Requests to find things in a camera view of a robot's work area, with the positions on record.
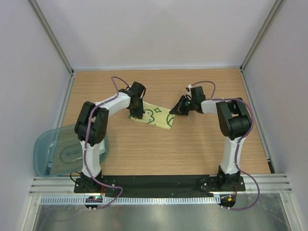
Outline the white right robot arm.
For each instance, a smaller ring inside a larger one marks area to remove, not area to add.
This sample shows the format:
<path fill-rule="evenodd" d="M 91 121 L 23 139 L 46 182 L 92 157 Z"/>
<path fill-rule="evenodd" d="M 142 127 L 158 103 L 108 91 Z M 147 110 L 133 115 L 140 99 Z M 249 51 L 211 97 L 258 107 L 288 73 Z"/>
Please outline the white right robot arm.
<path fill-rule="evenodd" d="M 203 100 L 183 95 L 169 113 L 187 116 L 190 111 L 218 116 L 225 145 L 215 183 L 221 190 L 234 190 L 240 183 L 239 162 L 243 144 L 254 126 L 254 116 L 250 106 L 242 98 Z"/>

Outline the green frog pattern towel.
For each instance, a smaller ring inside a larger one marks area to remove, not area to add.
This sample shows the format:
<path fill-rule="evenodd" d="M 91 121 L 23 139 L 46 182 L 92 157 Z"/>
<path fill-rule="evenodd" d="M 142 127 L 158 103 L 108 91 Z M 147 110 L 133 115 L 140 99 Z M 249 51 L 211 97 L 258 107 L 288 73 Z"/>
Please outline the green frog pattern towel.
<path fill-rule="evenodd" d="M 175 115 L 169 113 L 170 109 L 146 102 L 143 103 L 143 109 L 144 113 L 142 119 L 138 119 L 131 115 L 129 116 L 129 119 L 158 128 L 168 130 L 172 128 Z"/>

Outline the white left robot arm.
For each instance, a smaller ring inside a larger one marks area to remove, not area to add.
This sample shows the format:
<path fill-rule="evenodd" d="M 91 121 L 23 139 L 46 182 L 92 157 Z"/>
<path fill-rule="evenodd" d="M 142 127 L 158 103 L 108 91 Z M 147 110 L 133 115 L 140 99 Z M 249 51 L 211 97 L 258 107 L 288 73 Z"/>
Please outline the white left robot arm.
<path fill-rule="evenodd" d="M 74 128 L 83 151 L 83 167 L 78 185 L 83 184 L 92 193 L 101 189 L 100 145 L 107 134 L 108 119 L 125 108 L 129 109 L 131 116 L 141 119 L 145 92 L 145 88 L 134 90 L 131 87 L 121 89 L 104 101 L 87 101 L 83 104 Z"/>

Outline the light mint green towel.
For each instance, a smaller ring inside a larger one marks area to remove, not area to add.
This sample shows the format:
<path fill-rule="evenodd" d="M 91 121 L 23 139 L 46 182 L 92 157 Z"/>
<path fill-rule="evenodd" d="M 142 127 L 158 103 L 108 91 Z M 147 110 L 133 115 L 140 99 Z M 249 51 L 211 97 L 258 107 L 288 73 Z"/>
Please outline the light mint green towel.
<path fill-rule="evenodd" d="M 100 155 L 105 155 L 106 154 L 106 144 L 105 144 L 105 139 L 103 139 L 100 143 Z"/>

